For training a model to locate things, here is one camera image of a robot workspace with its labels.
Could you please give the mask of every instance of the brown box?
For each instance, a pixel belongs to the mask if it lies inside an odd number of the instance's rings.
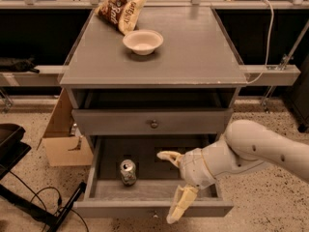
[[[70,129],[74,123],[71,111],[68,93],[63,89],[42,138],[50,166],[92,163],[93,153],[87,139],[82,136],[70,136]]]

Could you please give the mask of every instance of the speckled floor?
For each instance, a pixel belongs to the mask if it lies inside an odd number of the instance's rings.
[[[13,172],[34,191],[53,186],[66,202],[80,181],[87,181],[89,167],[50,167],[44,147],[40,144],[56,101],[15,101],[7,114],[0,115],[1,123],[16,123],[26,129],[23,141],[32,150],[19,162]],[[299,133],[297,122],[280,99],[269,102],[266,114],[258,100],[238,100],[233,119],[250,119],[291,139],[309,144],[309,133]],[[19,195],[31,199],[32,193],[15,177],[7,174],[1,184]],[[309,231],[309,185],[287,171],[271,166],[263,171],[225,177],[219,181],[224,200],[235,207],[226,217],[183,218],[168,225],[159,219],[85,219],[90,231]],[[56,211],[57,194],[42,192],[49,212]],[[42,231],[43,224],[0,199],[0,231]],[[80,218],[70,213],[59,231],[86,231]]]

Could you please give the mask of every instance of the brown snack bag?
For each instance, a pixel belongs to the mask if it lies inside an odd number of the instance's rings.
[[[118,27],[126,35],[133,31],[138,16],[147,0],[105,0],[95,9],[95,14]]]

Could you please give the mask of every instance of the gray tabletop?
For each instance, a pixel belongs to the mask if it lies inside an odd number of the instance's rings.
[[[123,35],[93,15],[62,85],[244,85],[245,77],[209,7],[146,7],[135,29],[159,32],[163,45],[139,56]]]

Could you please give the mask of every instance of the white cable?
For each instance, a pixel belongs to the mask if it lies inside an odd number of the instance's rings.
[[[268,0],[262,0],[262,2],[268,4],[269,7],[270,7],[270,11],[271,11],[271,19],[270,19],[270,25],[269,25],[269,28],[268,28],[268,36],[267,36],[267,56],[266,56],[266,60],[265,60],[265,67],[267,67],[268,55],[269,55],[269,45],[270,45],[270,36],[271,36],[271,28],[272,28],[272,24],[273,24],[274,12],[273,12],[272,5],[270,4],[270,2]],[[254,80],[247,81],[247,84],[252,84],[252,83],[256,82],[258,79],[260,79],[262,74],[263,74],[263,72],[261,72]]]

